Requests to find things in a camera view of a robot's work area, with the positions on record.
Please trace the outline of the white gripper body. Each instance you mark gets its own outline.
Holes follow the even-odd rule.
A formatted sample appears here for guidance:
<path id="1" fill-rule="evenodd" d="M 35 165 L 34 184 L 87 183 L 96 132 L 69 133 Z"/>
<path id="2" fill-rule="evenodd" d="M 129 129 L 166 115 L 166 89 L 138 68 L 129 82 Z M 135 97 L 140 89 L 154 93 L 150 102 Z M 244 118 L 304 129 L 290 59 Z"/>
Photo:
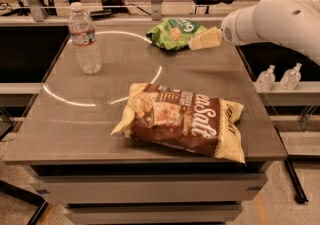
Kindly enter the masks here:
<path id="1" fill-rule="evenodd" d="M 253 23 L 254 6 L 238 9 L 221 22 L 222 39 L 234 46 L 263 42 Z"/>

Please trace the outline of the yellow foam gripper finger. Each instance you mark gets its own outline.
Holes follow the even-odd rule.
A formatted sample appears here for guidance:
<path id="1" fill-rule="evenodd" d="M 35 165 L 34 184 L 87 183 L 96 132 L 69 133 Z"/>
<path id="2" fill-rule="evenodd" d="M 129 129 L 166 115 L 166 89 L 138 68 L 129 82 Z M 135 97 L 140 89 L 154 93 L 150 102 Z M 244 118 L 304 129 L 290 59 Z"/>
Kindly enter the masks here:
<path id="1" fill-rule="evenodd" d="M 202 31 L 196 37 L 192 37 L 188 46 L 191 50 L 199 50 L 220 46 L 222 43 L 222 34 L 217 27 L 212 27 Z"/>

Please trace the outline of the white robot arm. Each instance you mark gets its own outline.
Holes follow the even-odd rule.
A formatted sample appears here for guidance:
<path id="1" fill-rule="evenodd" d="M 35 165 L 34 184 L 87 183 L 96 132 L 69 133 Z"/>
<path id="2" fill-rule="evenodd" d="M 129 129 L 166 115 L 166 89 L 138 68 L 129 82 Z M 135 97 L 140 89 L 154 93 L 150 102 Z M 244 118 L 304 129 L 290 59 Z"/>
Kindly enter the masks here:
<path id="1" fill-rule="evenodd" d="M 228 14 L 219 29 L 192 37 L 191 50 L 271 42 L 320 65 L 320 0 L 260 0 Z"/>

